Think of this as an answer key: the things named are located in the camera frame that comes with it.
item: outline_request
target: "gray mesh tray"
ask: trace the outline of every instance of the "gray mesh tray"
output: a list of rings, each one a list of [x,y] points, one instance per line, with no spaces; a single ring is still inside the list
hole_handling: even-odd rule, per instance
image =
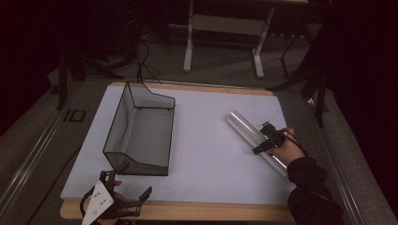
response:
[[[173,97],[126,82],[103,149],[118,174],[168,175],[175,106]]]

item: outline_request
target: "white table leg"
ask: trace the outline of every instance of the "white table leg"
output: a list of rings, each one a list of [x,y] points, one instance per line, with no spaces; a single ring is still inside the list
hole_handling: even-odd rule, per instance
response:
[[[191,71],[191,61],[192,61],[192,17],[193,17],[193,0],[190,1],[190,17],[188,19],[188,43],[187,49],[185,51],[184,59],[184,72]]]
[[[253,48],[253,61],[254,61],[254,66],[255,66],[255,73],[257,75],[257,78],[263,79],[264,78],[264,70],[263,66],[261,64],[261,58],[260,58],[260,52],[261,49],[263,48],[264,40],[266,39],[267,32],[269,29],[269,26],[271,24],[271,19],[273,16],[275,8],[272,7],[269,9],[267,19],[264,21],[264,26],[260,34],[260,40],[258,41],[258,45],[256,48]]]

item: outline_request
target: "white paper sheet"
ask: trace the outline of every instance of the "white paper sheet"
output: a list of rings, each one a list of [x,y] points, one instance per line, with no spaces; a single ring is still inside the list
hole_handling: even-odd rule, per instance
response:
[[[103,146],[123,87],[109,86],[61,198],[82,198],[101,171],[111,170]],[[115,191],[137,199],[149,186],[150,201],[195,203],[249,203],[286,205],[294,188],[226,122],[239,111],[253,125],[261,125],[281,106],[276,97],[151,89],[176,99],[169,175],[117,176]],[[286,126],[283,114],[271,121]]]

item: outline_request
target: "silver tube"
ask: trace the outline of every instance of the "silver tube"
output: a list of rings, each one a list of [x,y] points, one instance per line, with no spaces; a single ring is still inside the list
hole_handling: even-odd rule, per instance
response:
[[[228,114],[226,120],[232,128],[234,128],[252,146],[252,148],[257,147],[267,140],[267,138],[251,123],[249,123],[249,121],[247,121],[238,111],[233,111]],[[265,152],[260,153],[260,155],[265,158],[266,161],[281,174],[281,176],[287,176],[286,166],[276,157],[271,157]]]

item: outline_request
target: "dark background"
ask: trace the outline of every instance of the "dark background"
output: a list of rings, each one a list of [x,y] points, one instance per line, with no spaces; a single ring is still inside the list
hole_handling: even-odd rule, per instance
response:
[[[168,23],[187,22],[188,1],[144,2],[142,22],[163,34],[167,33]],[[328,64],[328,87],[333,90],[377,183],[397,216],[398,182],[394,179],[398,169],[394,140],[398,127],[395,117],[398,108],[395,92],[398,86],[397,4],[396,1],[341,1],[337,6],[344,9],[326,19],[317,43],[309,52],[312,54],[309,65],[324,65],[322,60],[327,60],[325,53],[330,49],[338,55]],[[106,16],[107,10],[97,7],[98,13]],[[114,30],[101,17],[94,17],[89,1],[3,1],[0,9],[3,79],[0,136],[51,88],[47,74],[58,68],[60,37],[73,41],[91,57],[106,58],[106,49],[113,47],[117,39],[112,34],[119,34],[125,20],[118,6],[107,8],[112,18],[108,22],[119,24],[111,26]],[[199,10],[206,12],[213,8],[210,1],[202,3]],[[217,10],[229,13],[227,9]],[[311,17],[304,16],[309,11],[312,9],[279,10],[271,32],[287,35],[299,32],[302,23],[319,20],[319,15],[313,13]],[[261,10],[254,16],[261,16]]]

